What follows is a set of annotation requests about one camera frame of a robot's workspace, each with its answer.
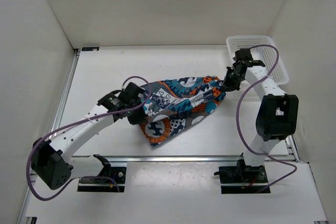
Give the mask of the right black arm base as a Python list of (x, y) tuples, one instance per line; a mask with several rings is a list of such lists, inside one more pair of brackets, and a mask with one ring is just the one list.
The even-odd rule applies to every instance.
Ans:
[(248, 166), (243, 155), (235, 165), (219, 166), (214, 176), (219, 177), (221, 194), (271, 193), (265, 166)]

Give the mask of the colourful patterned shorts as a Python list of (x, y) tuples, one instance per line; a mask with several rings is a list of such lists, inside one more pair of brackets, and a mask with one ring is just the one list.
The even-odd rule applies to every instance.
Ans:
[(154, 148), (204, 120), (226, 96), (217, 76), (167, 79), (142, 85), (144, 104), (141, 131)]

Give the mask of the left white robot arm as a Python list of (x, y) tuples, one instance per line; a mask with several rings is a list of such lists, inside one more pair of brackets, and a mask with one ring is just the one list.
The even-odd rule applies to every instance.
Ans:
[(74, 153), (103, 129), (119, 119), (143, 113), (142, 101), (148, 92), (130, 82), (103, 98), (79, 122), (64, 126), (53, 138), (39, 138), (33, 144), (28, 167), (51, 189), (56, 190), (74, 178), (93, 177), (105, 182), (110, 176), (106, 158), (94, 154), (82, 158)]

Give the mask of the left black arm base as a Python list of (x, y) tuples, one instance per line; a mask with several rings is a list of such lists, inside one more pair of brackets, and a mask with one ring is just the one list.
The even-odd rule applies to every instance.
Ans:
[(125, 179), (127, 166), (118, 163), (111, 163), (105, 157), (94, 154), (91, 156), (98, 161), (102, 167), (96, 165), (97, 169), (93, 174), (79, 178), (78, 192), (86, 193), (123, 193), (125, 190)]

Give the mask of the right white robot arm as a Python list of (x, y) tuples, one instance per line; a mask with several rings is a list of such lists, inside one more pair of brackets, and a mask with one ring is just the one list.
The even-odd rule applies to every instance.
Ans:
[(235, 52), (232, 67), (227, 68), (221, 88), (224, 92), (236, 91), (241, 82), (247, 81), (250, 86), (243, 94), (254, 90), (261, 100), (256, 117), (257, 134), (251, 144), (243, 143), (247, 150), (237, 161), (236, 177), (242, 182), (260, 172), (271, 150), (296, 131), (299, 99), (278, 87), (270, 77), (274, 69), (272, 66), (267, 70), (261, 60), (253, 59), (251, 49), (240, 49)]

